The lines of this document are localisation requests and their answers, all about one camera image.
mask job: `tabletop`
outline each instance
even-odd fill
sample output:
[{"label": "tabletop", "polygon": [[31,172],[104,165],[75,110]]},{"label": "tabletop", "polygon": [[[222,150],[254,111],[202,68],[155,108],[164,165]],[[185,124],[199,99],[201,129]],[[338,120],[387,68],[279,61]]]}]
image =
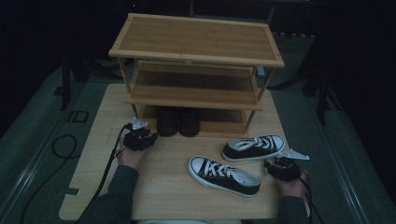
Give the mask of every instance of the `tabletop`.
[{"label": "tabletop", "polygon": [[[60,218],[76,220],[99,186],[106,162],[122,126],[132,121],[133,110],[123,99],[123,84],[110,84],[99,107],[69,188],[78,195],[65,195]],[[271,92],[262,97],[264,112],[257,112],[250,136],[278,134],[285,137]],[[250,219],[273,218],[277,213],[278,189],[261,161],[227,162],[221,150],[227,138],[159,137],[139,168],[134,192],[133,219]],[[262,179],[259,193],[244,198],[234,193],[204,187],[193,179],[187,164],[193,156],[231,164]],[[101,194],[106,193],[118,163],[114,160]]]}]

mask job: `white shoelace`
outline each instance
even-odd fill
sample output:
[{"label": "white shoelace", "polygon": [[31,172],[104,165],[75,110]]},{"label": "white shoelace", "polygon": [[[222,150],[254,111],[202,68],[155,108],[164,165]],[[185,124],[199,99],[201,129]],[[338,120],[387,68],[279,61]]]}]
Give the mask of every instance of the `white shoelace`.
[{"label": "white shoelace", "polygon": [[210,172],[213,176],[232,176],[239,183],[243,183],[243,179],[240,178],[232,168],[231,165],[222,165],[217,162],[208,161],[205,166],[204,174],[207,175]]},{"label": "white shoelace", "polygon": [[241,141],[238,144],[235,144],[235,149],[238,151],[245,150],[249,147],[256,146],[256,147],[268,147],[270,145],[270,142],[265,140],[265,139],[260,139],[258,137],[255,137],[253,139],[246,139],[244,141]]}]

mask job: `shoe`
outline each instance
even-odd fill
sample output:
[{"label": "shoe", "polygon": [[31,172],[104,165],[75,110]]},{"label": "shoe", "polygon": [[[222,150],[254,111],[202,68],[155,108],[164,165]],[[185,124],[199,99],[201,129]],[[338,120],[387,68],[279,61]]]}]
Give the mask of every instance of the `shoe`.
[{"label": "shoe", "polygon": [[226,161],[264,160],[276,156],[285,146],[278,135],[229,141],[221,154]]},{"label": "shoe", "polygon": [[202,185],[228,190],[244,197],[255,196],[262,182],[256,175],[205,157],[191,158],[188,168],[192,177]]},{"label": "shoe", "polygon": [[177,133],[178,108],[157,106],[157,133],[161,137],[169,137]]},{"label": "shoe", "polygon": [[200,131],[200,109],[191,107],[180,108],[178,132],[186,137],[193,137]]}]

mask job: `wooden shoe rack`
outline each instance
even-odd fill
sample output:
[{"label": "wooden shoe rack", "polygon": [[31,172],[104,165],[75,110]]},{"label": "wooden shoe rack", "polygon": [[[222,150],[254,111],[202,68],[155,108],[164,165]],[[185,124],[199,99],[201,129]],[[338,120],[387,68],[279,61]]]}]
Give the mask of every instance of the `wooden shoe rack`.
[{"label": "wooden shoe rack", "polygon": [[[125,103],[149,128],[156,105],[199,107],[198,136],[210,137],[248,137],[272,74],[284,66],[267,24],[132,13],[109,55],[119,59]],[[135,59],[132,78],[125,58]],[[269,68],[260,90],[257,66]]]}]

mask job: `wire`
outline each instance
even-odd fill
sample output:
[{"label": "wire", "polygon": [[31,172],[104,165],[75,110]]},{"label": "wire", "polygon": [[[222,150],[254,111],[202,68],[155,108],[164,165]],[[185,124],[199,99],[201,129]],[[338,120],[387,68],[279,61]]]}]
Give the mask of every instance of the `wire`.
[{"label": "wire", "polygon": [[299,177],[300,181],[305,185],[307,189],[307,198],[308,198],[308,206],[309,206],[309,211],[311,211],[311,215],[309,216],[309,223],[314,223],[313,222],[313,212],[312,209],[315,211],[317,214],[317,217],[319,219],[319,222],[323,224],[323,220],[318,212],[318,209],[315,207],[314,203],[312,202],[312,190],[311,187],[309,186],[309,183],[311,182],[311,179],[309,178],[309,175],[306,171],[302,170],[303,173],[305,173],[306,177],[308,178],[308,183],[305,182],[302,178]]},{"label": "wire", "polygon": [[117,152],[117,154],[114,156],[113,159],[116,159],[116,158],[120,155],[120,153],[121,153],[123,150],[125,150],[125,148],[127,148],[127,147],[124,147],[123,149],[120,149],[120,151]]},{"label": "wire", "polygon": [[78,223],[79,223],[79,220],[81,219],[82,215],[85,213],[85,211],[87,210],[87,208],[90,207],[91,203],[99,196],[100,191],[102,191],[103,185],[104,185],[105,182],[106,182],[106,178],[107,178],[107,175],[108,175],[108,171],[110,170],[110,167],[111,167],[111,163],[112,163],[113,160],[116,158],[116,151],[117,151],[117,147],[118,147],[119,142],[120,142],[121,135],[122,135],[123,131],[124,131],[127,127],[128,127],[128,124],[125,124],[125,125],[121,128],[120,133],[119,133],[119,136],[117,137],[116,144],[115,144],[113,150],[111,151],[110,158],[108,158],[107,166],[106,166],[105,172],[103,173],[102,180],[101,180],[101,182],[100,182],[100,184],[99,184],[99,187],[98,187],[98,189],[96,190],[96,192],[95,192],[95,194],[93,195],[93,197],[91,198],[91,200],[90,200],[90,202],[88,203],[88,205],[85,207],[85,209],[84,209],[84,211],[82,212],[82,214],[81,214],[81,216],[79,217],[79,219],[75,222],[75,224],[78,224]]},{"label": "wire", "polygon": [[[71,152],[69,153],[69,155],[61,156],[60,154],[58,154],[56,152],[55,145],[56,145],[56,143],[59,140],[61,140],[62,138],[65,138],[65,137],[70,137],[71,139],[73,139],[74,145],[73,145],[73,148],[72,148]],[[27,201],[26,205],[23,207],[23,211],[22,211],[22,214],[21,214],[21,224],[24,223],[24,219],[25,219],[25,215],[26,215],[27,209],[28,209],[30,203],[32,202],[33,198],[37,195],[37,193],[52,179],[52,177],[54,175],[56,175],[56,173],[58,173],[62,169],[62,167],[64,167],[64,165],[69,160],[72,160],[72,159],[80,157],[80,155],[72,156],[75,153],[76,149],[77,149],[77,138],[75,136],[71,135],[71,134],[65,134],[65,135],[62,135],[62,136],[56,138],[52,142],[51,149],[52,149],[52,152],[55,154],[56,157],[64,159],[64,161],[62,162],[62,164],[49,177],[47,177],[47,179],[43,183],[41,183],[41,185],[38,187],[38,189],[36,189],[35,192],[33,193],[33,195],[29,198],[29,200]]]}]

